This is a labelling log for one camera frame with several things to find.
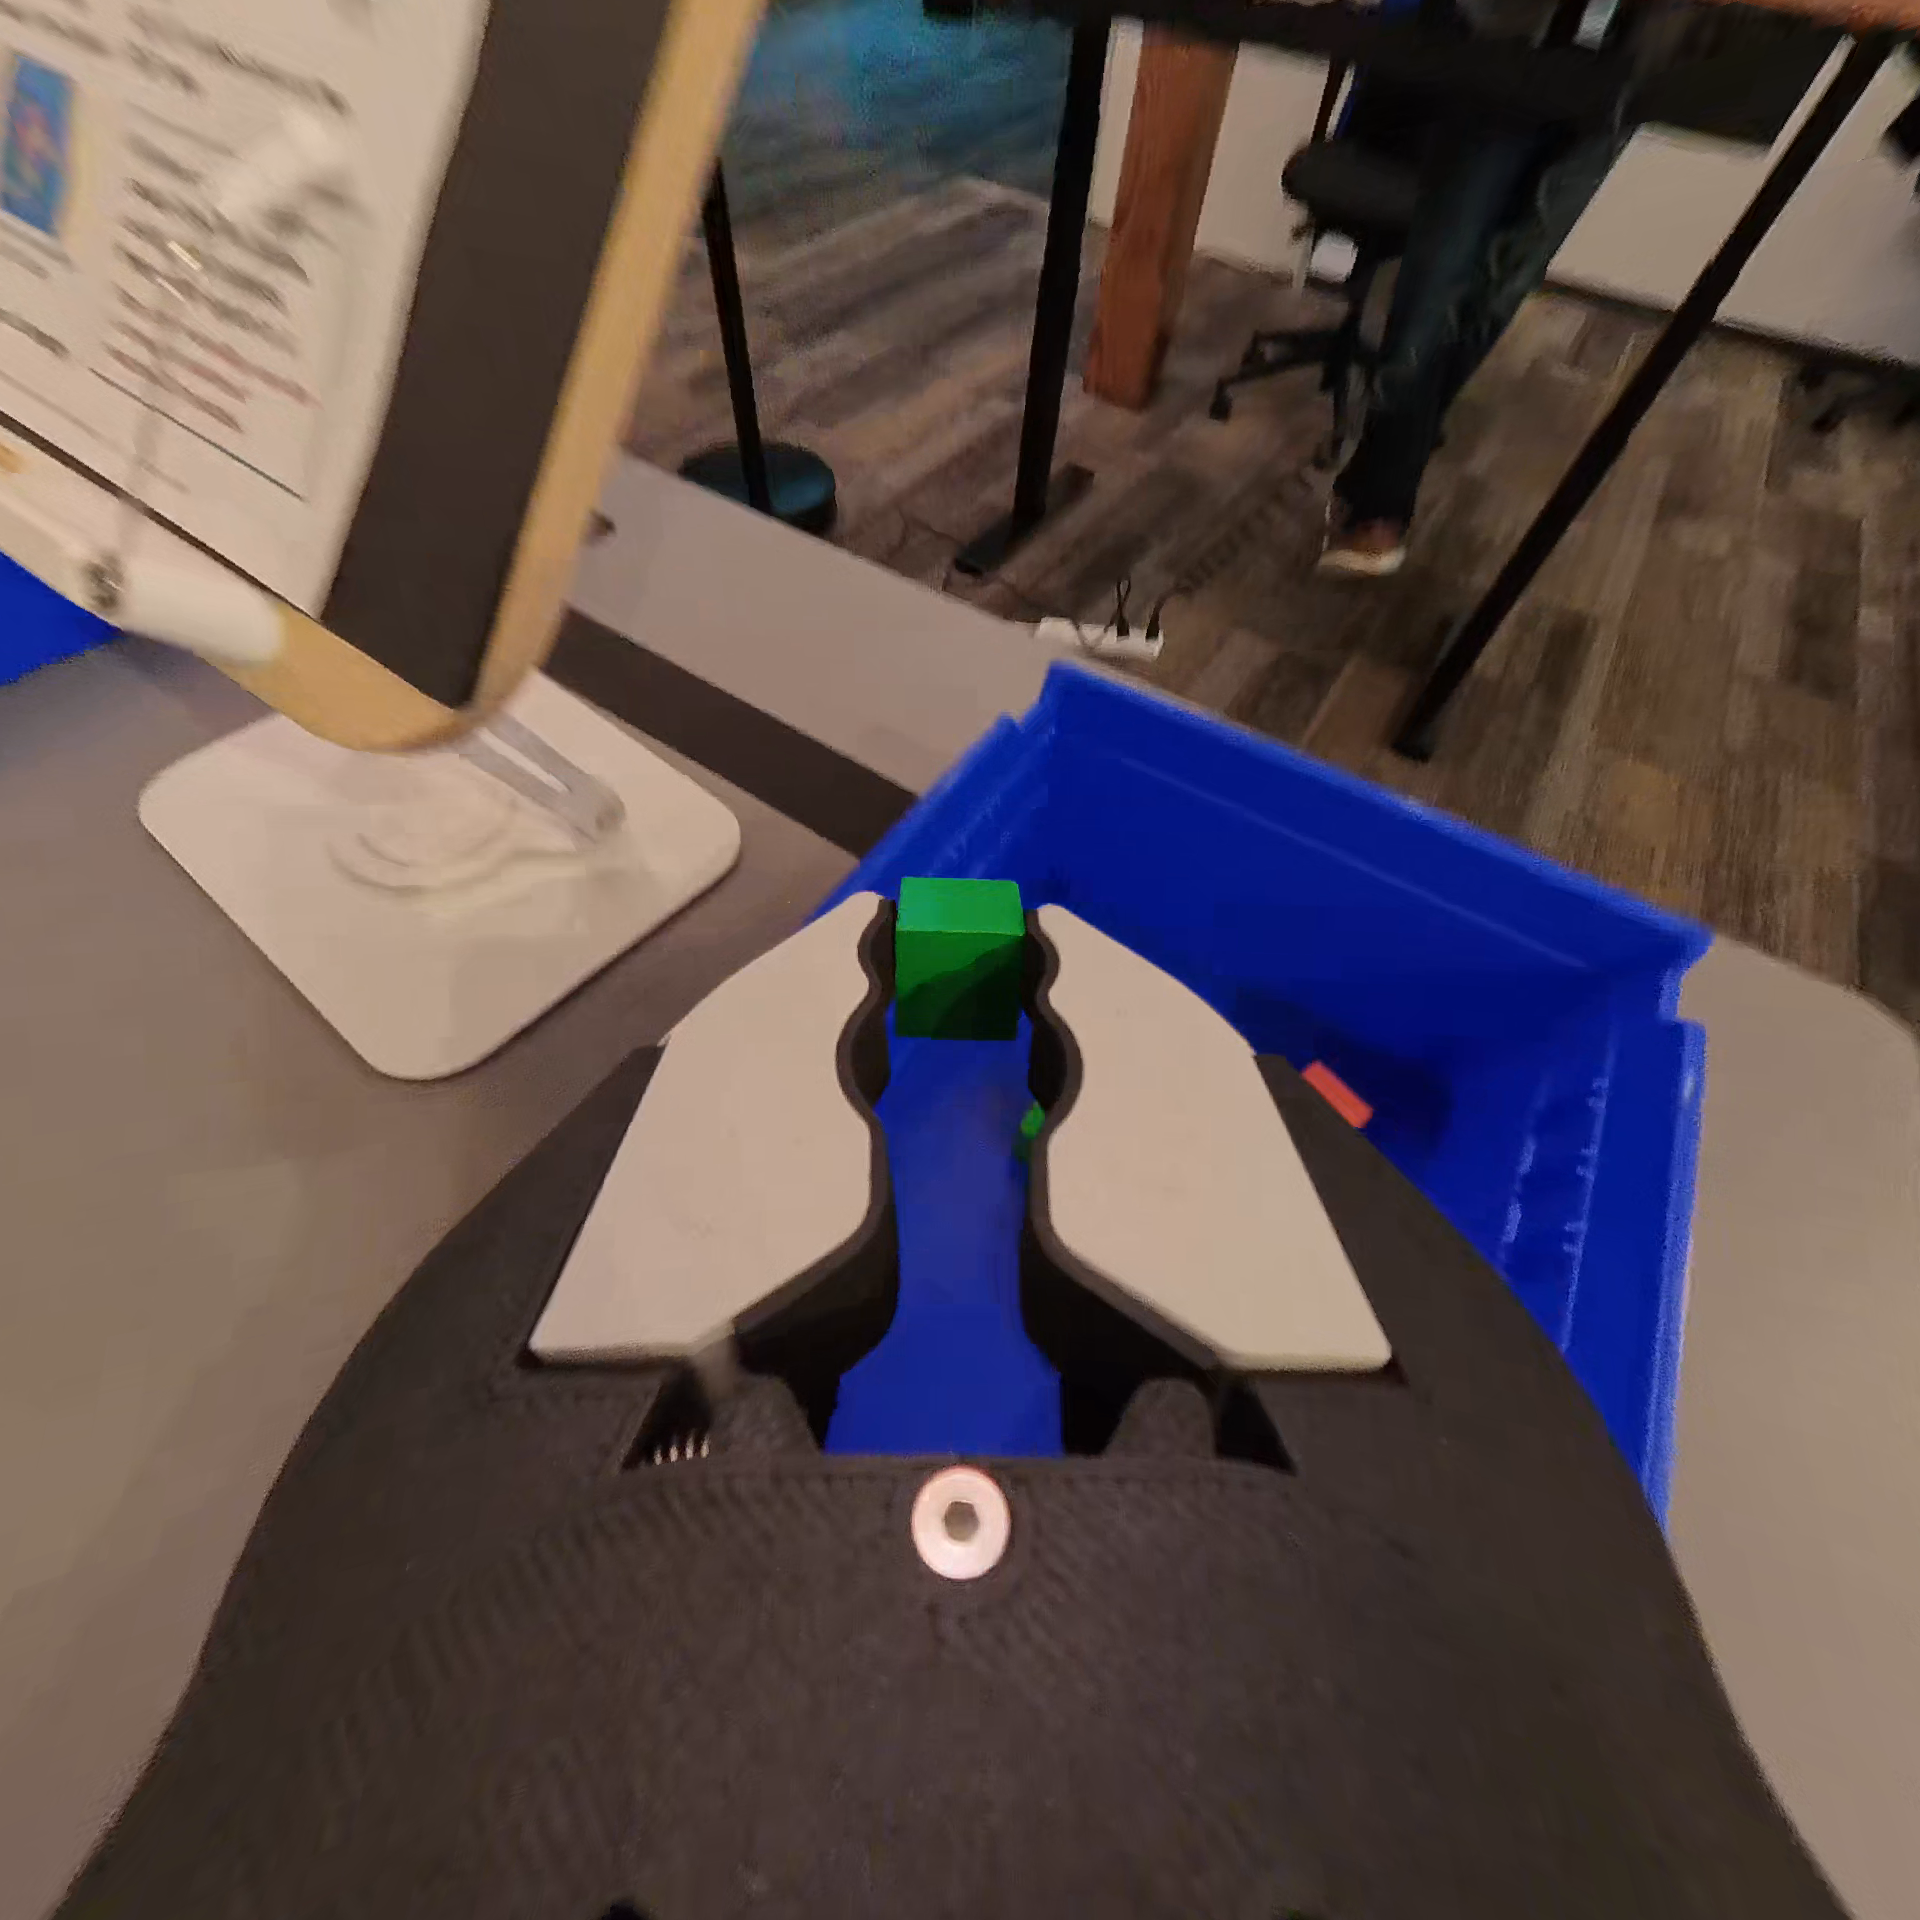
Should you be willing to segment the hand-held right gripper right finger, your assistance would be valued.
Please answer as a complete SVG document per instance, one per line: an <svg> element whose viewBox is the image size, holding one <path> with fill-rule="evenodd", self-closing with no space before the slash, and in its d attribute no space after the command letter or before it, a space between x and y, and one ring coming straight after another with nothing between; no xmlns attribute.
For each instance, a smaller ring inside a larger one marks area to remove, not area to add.
<svg viewBox="0 0 1920 1920"><path fill-rule="evenodd" d="M1386 1336L1260 1057L1199 992L1069 907L1026 919L1020 1310L1096 1455L1137 1391L1197 1393L1212 1447L1279 1455L1256 1385L1370 1379Z"/></svg>

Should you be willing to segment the black desk chair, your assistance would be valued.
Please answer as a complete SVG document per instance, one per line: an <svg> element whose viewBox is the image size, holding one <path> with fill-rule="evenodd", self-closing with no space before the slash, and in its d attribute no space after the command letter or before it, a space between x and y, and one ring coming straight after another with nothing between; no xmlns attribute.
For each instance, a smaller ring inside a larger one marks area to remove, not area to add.
<svg viewBox="0 0 1920 1920"><path fill-rule="evenodd" d="M1313 464L1330 473L1353 454L1375 394L1390 281L1408 243L1420 177L1353 137L1328 136L1286 160L1279 185L1303 209L1295 237L1304 262L1330 237L1350 245L1350 267L1337 288L1342 312L1330 325L1252 331L1238 363L1216 379L1206 411L1225 423L1237 392L1309 371L1328 401L1328 435Z"/></svg>

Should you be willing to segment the printed instruction sheet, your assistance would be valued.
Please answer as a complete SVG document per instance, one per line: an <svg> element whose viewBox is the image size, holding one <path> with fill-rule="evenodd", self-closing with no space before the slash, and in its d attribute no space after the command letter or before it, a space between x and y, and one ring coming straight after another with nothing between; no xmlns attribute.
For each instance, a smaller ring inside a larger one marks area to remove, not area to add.
<svg viewBox="0 0 1920 1920"><path fill-rule="evenodd" d="M319 614L489 5L4 3L4 549Z"/></svg>

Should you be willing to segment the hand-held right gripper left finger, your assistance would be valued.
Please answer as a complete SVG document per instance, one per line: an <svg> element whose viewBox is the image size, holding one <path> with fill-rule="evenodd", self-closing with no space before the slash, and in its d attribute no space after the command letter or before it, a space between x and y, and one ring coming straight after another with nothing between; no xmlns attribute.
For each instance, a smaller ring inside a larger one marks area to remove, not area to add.
<svg viewBox="0 0 1920 1920"><path fill-rule="evenodd" d="M559 1265L530 1357L783 1384L814 1441L897 1305L896 907L857 893L679 1019Z"/></svg>

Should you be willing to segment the wooden post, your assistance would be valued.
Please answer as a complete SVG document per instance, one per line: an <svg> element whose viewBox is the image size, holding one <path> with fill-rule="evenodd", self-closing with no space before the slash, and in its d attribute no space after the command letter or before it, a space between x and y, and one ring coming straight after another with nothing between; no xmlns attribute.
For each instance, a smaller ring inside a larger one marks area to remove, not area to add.
<svg viewBox="0 0 1920 1920"><path fill-rule="evenodd" d="M1142 411L1157 397L1233 66L1231 46L1142 32L1082 374L1094 401Z"/></svg>

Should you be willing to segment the instruction sheet on wooden board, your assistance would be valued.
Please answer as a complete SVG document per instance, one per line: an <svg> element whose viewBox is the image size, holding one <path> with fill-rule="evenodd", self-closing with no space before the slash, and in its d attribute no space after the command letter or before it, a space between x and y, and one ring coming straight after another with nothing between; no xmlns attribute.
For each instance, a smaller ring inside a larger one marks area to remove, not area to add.
<svg viewBox="0 0 1920 1920"><path fill-rule="evenodd" d="M489 5L367 483L304 614L426 715L502 707L550 653L760 17Z"/></svg>

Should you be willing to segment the white power strip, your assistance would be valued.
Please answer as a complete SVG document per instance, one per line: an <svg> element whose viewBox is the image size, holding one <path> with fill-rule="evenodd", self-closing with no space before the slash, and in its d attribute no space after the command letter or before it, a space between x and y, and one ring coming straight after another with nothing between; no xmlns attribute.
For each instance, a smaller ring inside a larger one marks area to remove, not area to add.
<svg viewBox="0 0 1920 1920"><path fill-rule="evenodd" d="M1032 637L1062 657L1082 657L1117 665L1152 665L1165 650L1165 615L1175 592L1152 595L1142 615L1134 611L1134 582L1120 576L1103 619L1044 615Z"/></svg>

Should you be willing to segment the blue plastic bin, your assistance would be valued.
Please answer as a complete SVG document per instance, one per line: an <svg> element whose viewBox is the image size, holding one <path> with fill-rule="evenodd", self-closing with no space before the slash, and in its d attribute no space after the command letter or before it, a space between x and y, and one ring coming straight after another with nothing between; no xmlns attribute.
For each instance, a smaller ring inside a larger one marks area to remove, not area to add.
<svg viewBox="0 0 1920 1920"><path fill-rule="evenodd" d="M1505 1279L1665 1521L1711 938L1487 833L1077 665L818 903L1013 880L1320 1063Z"/></svg>
<svg viewBox="0 0 1920 1920"><path fill-rule="evenodd" d="M69 602L10 558L0 560L0 576L1 688L118 641L114 625Z"/></svg>

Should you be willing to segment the wooden standing desk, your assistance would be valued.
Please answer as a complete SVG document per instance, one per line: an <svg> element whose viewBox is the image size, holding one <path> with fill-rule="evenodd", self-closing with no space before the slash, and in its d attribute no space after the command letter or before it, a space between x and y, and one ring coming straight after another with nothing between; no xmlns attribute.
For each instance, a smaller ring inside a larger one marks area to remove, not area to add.
<svg viewBox="0 0 1920 1920"><path fill-rule="evenodd" d="M1914 34L1914 5L1772 5L1769 9L1845 32L1847 56L1493 584L1447 637L1426 681L1410 698L1399 733L1391 734L1390 747L1399 758L1426 762L1433 754L1454 696L1599 483L1615 470L1689 351L1717 323L1721 303L1857 109L1895 45ZM957 565L974 576L1006 562L1032 538L1049 513L1050 458L1080 281L1102 83L1117 17L1230 51L1252 42L1294 56L1328 58L1332 64L1354 64L1367 78L1436 90L1457 101L1545 121L1596 118L1633 103L1652 88L1652 77L1636 72L1633 54L1617 49L1614 40L1590 51L1572 45L1526 49L1516 42L1468 40L1465 32L1438 24L1436 5L1414 14L1393 5L1034 5L1034 13L1069 21L1072 42L1046 197L1014 494L1009 511L962 549Z"/></svg>

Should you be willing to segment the white document stand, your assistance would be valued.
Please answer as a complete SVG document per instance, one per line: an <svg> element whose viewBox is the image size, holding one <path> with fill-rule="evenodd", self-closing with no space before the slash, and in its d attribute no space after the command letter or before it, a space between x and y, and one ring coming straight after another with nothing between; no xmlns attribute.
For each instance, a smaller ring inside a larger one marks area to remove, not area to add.
<svg viewBox="0 0 1920 1920"><path fill-rule="evenodd" d="M274 709L165 767L136 818L369 1066L480 1066L730 877L734 809L538 673L480 718L4 433L4 557Z"/></svg>

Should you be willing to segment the black stanchion post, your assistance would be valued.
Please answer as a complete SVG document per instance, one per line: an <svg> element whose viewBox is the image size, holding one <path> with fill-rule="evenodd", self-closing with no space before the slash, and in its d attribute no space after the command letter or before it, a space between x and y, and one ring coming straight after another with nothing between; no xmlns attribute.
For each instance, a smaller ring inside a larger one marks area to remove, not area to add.
<svg viewBox="0 0 1920 1920"><path fill-rule="evenodd" d="M701 224L734 438L688 456L679 475L801 536L828 538L836 525L831 470L814 451L768 439L760 430L728 192L720 163L711 169Z"/></svg>

